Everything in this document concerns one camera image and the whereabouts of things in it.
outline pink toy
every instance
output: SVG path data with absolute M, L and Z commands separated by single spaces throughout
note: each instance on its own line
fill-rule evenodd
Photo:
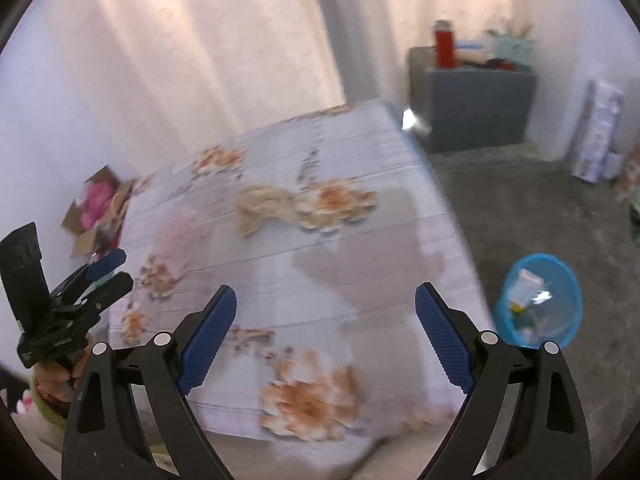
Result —
M 107 182 L 91 184 L 86 193 L 86 199 L 81 206 L 80 224 L 85 230 L 93 229 L 109 208 L 111 199 L 115 195 L 113 187 Z

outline cardboard box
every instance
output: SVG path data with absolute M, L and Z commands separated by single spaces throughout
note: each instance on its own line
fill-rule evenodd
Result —
M 607 155 L 620 125 L 624 95 L 600 77 L 589 82 L 582 117 L 570 150 L 571 174 L 590 184 L 602 178 Z
M 62 221 L 62 227 L 71 232 L 75 237 L 74 248 L 71 251 L 71 256 L 81 256 L 82 254 L 93 254 L 97 249 L 97 238 L 100 231 L 113 230 L 114 226 L 120 227 L 122 220 L 124 219 L 125 204 L 131 194 L 131 188 L 133 187 L 135 180 L 129 180 L 127 182 L 120 182 L 120 180 L 113 174 L 108 166 L 105 166 L 100 171 L 89 177 L 87 182 L 109 182 L 113 189 L 116 190 L 116 194 L 111 200 L 111 205 L 102 219 L 94 226 L 93 229 L 88 231 L 82 228 L 80 223 L 81 211 L 78 206 L 73 203 L 69 210 L 66 212 L 65 218 Z

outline gray nightstand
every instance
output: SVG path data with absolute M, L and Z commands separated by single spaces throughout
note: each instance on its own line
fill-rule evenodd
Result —
M 522 142 L 535 75 L 433 62 L 429 47 L 409 51 L 411 109 L 431 126 L 432 153 Z

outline blue gripper pad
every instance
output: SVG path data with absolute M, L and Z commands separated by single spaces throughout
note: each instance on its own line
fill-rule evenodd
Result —
M 187 396 L 203 382 L 231 324 L 236 318 L 236 293 L 230 287 L 219 298 L 213 297 L 205 316 L 180 355 L 180 376 L 176 385 Z
M 126 253 L 122 249 L 116 249 L 88 266 L 84 276 L 88 282 L 97 282 L 126 261 Z
M 471 354 L 462 338 L 442 311 L 429 289 L 421 285 L 415 291 L 415 313 L 418 315 L 431 346 L 436 352 L 451 384 L 471 393 L 476 380 L 471 372 Z

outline pink object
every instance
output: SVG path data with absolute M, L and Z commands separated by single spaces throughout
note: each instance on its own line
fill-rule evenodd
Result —
M 80 225 L 83 229 L 93 229 L 109 208 L 111 199 L 115 195 L 113 187 L 107 182 L 92 184 L 86 194 L 86 200 L 81 206 Z
M 15 405 L 15 411 L 16 413 L 25 415 L 32 407 L 33 407 L 33 397 L 31 396 L 31 392 L 29 390 L 25 390 L 22 393 L 22 399 L 18 400 L 18 402 Z

